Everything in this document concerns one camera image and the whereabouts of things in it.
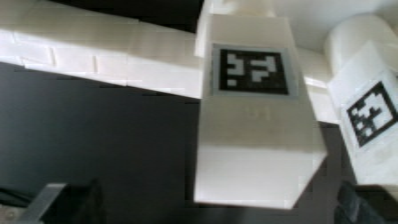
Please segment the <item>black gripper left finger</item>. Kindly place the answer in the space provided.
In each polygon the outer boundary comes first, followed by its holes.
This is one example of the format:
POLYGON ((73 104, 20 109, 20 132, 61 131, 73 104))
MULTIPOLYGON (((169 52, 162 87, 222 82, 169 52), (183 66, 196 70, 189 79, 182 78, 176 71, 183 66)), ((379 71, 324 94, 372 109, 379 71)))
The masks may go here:
POLYGON ((86 185, 50 183, 15 224, 107 224, 103 190, 98 180, 86 185))

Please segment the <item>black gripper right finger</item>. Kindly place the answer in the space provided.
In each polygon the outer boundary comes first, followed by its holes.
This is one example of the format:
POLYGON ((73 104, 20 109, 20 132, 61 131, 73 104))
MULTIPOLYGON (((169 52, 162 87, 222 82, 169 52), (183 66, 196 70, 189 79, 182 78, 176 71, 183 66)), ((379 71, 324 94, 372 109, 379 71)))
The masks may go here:
POLYGON ((334 224, 398 224, 398 200, 381 185, 341 183, 334 224))

